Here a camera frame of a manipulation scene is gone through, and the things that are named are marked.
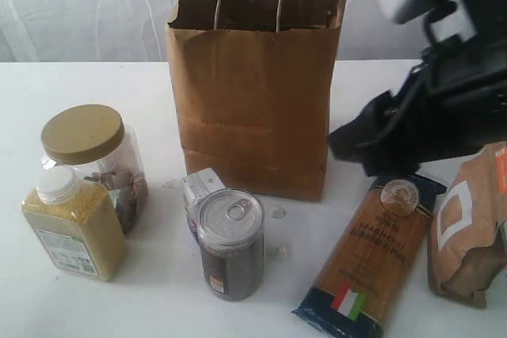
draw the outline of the jar lid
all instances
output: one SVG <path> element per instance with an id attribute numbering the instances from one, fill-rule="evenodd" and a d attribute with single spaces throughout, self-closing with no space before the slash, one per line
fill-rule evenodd
<path id="1" fill-rule="evenodd" d="M 264 208 L 248 192 L 223 189 L 204 199 L 197 221 L 201 243 L 232 251 L 248 247 L 264 231 Z"/>
<path id="2" fill-rule="evenodd" d="M 124 124 L 116 110 L 102 104 L 85 104 L 49 120 L 40 140 L 49 158 L 59 164 L 79 165 L 113 152 L 124 134 Z"/>
<path id="3" fill-rule="evenodd" d="M 79 192 L 81 180 L 67 166 L 56 166 L 44 170 L 37 182 L 39 198 L 47 205 L 57 205 L 73 198 Z"/>

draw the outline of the gold lid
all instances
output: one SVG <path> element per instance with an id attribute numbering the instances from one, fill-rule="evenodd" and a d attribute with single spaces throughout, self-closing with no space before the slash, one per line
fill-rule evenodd
<path id="1" fill-rule="evenodd" d="M 124 123 L 116 110 L 102 104 L 85 104 L 49 120 L 40 140 L 49 158 L 60 164 L 79 165 L 113 152 L 124 134 Z"/>

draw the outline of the italian flag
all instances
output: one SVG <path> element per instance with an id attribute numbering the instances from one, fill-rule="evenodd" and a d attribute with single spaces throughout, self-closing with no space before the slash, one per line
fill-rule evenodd
<path id="1" fill-rule="evenodd" d="M 355 321 L 365 300 L 366 294 L 352 292 L 349 283 L 344 281 L 336 293 L 331 308 L 350 320 Z"/>

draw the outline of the white cap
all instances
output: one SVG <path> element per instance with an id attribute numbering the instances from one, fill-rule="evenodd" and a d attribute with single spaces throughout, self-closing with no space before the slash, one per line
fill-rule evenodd
<path id="1" fill-rule="evenodd" d="M 81 182 L 71 168 L 56 166 L 40 175 L 36 186 L 37 194 L 47 205 L 57 205 L 78 194 Z"/>

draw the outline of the spaghetti package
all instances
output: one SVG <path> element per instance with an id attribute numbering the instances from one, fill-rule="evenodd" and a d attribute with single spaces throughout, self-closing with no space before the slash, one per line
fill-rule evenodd
<path id="1" fill-rule="evenodd" d="M 328 336 L 380 338 L 445 186 L 380 177 L 293 313 Z"/>
<path id="2" fill-rule="evenodd" d="M 486 308 L 486 290 L 507 265 L 507 149 L 486 146 L 461 165 L 433 220 L 428 281 L 433 293 Z"/>

